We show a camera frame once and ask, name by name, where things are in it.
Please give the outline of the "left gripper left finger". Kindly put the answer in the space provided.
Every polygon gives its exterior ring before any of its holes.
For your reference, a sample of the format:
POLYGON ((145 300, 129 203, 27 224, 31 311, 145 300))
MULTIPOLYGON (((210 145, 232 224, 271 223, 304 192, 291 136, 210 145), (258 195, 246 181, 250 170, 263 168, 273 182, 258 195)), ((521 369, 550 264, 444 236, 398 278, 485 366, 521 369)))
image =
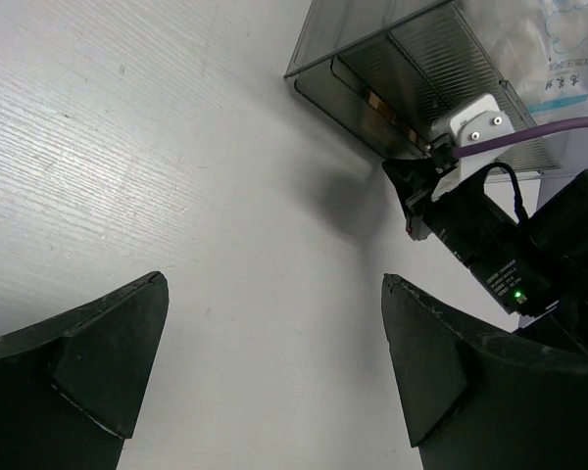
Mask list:
POLYGON ((114 469, 169 308, 163 273, 0 336, 0 469, 114 469))

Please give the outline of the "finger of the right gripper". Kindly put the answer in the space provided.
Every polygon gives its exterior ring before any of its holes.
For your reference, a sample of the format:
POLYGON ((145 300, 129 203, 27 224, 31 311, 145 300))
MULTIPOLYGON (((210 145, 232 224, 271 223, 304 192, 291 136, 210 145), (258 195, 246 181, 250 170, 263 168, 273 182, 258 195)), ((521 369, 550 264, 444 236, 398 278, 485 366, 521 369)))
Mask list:
POLYGON ((423 215, 432 205, 432 193, 442 175, 431 159, 391 159, 382 168, 392 182, 405 215, 423 215))

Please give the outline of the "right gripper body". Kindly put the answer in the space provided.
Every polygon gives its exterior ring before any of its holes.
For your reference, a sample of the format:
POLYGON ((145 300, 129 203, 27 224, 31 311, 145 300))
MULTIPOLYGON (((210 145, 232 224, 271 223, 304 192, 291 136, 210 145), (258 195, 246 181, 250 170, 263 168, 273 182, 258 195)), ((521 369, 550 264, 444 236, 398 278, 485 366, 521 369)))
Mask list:
POLYGON ((486 194, 490 172, 479 170, 423 215, 405 215, 406 231, 419 241, 437 238, 505 312, 536 317, 559 301, 559 270, 529 235, 514 170, 504 170, 513 186, 514 216, 486 194))

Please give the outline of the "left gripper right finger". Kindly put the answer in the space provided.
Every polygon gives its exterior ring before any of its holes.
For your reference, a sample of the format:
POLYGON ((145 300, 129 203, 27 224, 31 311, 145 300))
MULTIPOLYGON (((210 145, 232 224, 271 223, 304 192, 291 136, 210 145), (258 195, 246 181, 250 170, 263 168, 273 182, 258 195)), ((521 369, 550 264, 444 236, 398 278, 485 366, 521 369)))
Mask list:
POLYGON ((588 469, 588 354, 509 333, 388 274, 383 325, 426 469, 588 469))

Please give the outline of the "cotton pad bag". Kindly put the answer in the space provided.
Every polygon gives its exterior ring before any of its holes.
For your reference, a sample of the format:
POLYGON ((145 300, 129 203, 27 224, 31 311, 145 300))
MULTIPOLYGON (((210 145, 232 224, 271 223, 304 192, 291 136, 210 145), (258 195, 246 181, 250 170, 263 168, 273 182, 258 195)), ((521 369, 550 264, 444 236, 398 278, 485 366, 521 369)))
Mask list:
POLYGON ((493 57, 538 123, 588 116, 588 1, 494 1, 493 57))

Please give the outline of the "brown eyeshadow palette long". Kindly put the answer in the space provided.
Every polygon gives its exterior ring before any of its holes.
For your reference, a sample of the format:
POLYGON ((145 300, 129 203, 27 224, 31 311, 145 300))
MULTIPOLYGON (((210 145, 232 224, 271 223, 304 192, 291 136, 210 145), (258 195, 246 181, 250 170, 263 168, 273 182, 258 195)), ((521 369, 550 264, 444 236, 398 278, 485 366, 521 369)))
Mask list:
POLYGON ((379 115, 403 138, 413 144, 421 152, 427 153, 430 150, 429 143, 378 95, 368 89, 365 92, 365 96, 367 103, 371 105, 371 107, 377 111, 379 115))

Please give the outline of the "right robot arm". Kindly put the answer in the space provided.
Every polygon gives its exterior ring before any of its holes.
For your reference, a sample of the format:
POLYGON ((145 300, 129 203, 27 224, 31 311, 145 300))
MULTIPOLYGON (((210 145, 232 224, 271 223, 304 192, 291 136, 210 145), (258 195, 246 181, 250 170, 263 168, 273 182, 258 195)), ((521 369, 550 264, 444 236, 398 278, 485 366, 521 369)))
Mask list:
POLYGON ((588 354, 588 169, 528 213, 507 164, 487 164, 439 199, 433 163, 382 168, 413 238, 434 235, 505 312, 534 319, 525 337, 588 354))

